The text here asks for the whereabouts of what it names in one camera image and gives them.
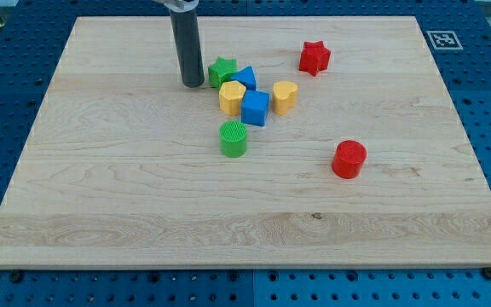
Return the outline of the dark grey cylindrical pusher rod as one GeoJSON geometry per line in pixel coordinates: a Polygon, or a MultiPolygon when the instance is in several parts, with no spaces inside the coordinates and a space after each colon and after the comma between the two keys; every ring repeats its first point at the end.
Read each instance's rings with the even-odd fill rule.
{"type": "Polygon", "coordinates": [[[188,88],[200,87],[205,81],[205,75],[196,10],[171,10],[170,21],[182,82],[188,88]]]}

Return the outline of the white rod mount collar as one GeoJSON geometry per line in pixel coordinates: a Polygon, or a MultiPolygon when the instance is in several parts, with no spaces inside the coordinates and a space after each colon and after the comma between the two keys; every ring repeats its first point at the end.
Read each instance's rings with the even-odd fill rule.
{"type": "Polygon", "coordinates": [[[173,12],[188,12],[196,9],[199,5],[199,0],[153,0],[156,3],[163,4],[166,8],[173,12]]]}

